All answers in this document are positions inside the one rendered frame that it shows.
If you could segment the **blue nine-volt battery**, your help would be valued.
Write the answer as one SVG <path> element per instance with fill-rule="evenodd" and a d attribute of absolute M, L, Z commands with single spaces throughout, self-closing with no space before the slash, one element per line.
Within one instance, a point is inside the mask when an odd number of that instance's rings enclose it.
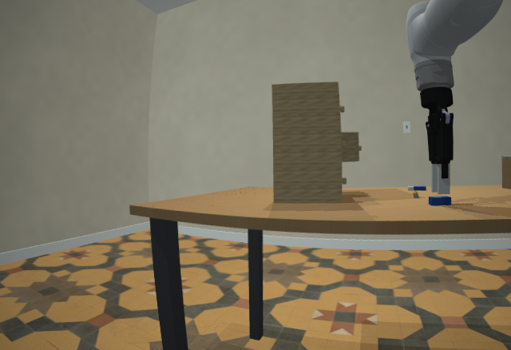
<path fill-rule="evenodd" d="M 451 205 L 451 197 L 429 197 L 429 205 Z"/>

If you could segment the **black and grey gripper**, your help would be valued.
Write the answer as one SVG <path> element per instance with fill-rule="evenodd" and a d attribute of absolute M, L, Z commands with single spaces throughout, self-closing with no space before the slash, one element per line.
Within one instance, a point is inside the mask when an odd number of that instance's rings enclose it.
<path fill-rule="evenodd" d="M 426 129 L 429 161 L 432 163 L 431 192 L 450 194 L 450 161 L 454 158 L 454 114 L 448 113 L 447 107 L 453 104 L 452 89 L 432 87 L 422 90 L 420 96 L 422 107 L 429 108 Z"/>

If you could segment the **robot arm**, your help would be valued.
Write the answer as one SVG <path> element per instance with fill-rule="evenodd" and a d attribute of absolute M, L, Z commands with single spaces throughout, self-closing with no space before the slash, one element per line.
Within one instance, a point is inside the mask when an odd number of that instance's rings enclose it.
<path fill-rule="evenodd" d="M 457 47 L 483 29 L 503 0 L 430 0 L 412 6 L 406 38 L 419 91 L 453 88 L 451 56 Z"/>

